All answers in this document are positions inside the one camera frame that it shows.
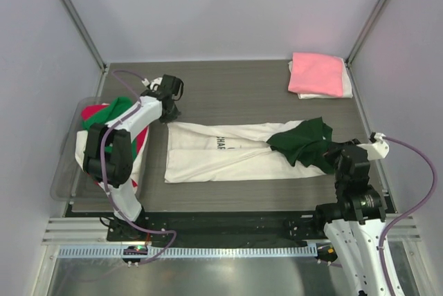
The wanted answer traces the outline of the white and green raglan shirt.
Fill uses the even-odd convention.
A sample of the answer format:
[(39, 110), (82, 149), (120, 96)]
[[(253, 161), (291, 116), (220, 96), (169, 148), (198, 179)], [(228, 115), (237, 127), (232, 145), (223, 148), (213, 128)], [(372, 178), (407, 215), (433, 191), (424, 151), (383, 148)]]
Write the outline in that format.
[(333, 174), (332, 128), (322, 118), (286, 123), (168, 126), (165, 182), (260, 181)]

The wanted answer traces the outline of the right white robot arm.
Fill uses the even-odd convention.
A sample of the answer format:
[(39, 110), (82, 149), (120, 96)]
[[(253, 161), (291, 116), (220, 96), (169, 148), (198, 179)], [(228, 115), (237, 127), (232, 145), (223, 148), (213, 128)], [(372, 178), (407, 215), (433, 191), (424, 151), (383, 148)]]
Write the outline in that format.
[(383, 134), (330, 147), (325, 154), (334, 167), (336, 202), (317, 205), (312, 229), (327, 237), (342, 265), (352, 295), (403, 295), (386, 240), (386, 210), (370, 184), (370, 163), (390, 148)]

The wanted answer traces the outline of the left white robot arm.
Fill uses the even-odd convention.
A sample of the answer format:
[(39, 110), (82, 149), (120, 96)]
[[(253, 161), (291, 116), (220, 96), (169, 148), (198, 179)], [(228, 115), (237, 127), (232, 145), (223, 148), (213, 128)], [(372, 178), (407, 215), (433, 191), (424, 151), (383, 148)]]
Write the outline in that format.
[(151, 123), (176, 120), (180, 115), (176, 101), (184, 91), (183, 80), (173, 75), (142, 83), (145, 90), (136, 95), (128, 109), (106, 122), (91, 124), (82, 150), (82, 170), (103, 189), (114, 209), (115, 221), (133, 240), (142, 239), (148, 229), (145, 210), (133, 191), (132, 143)]

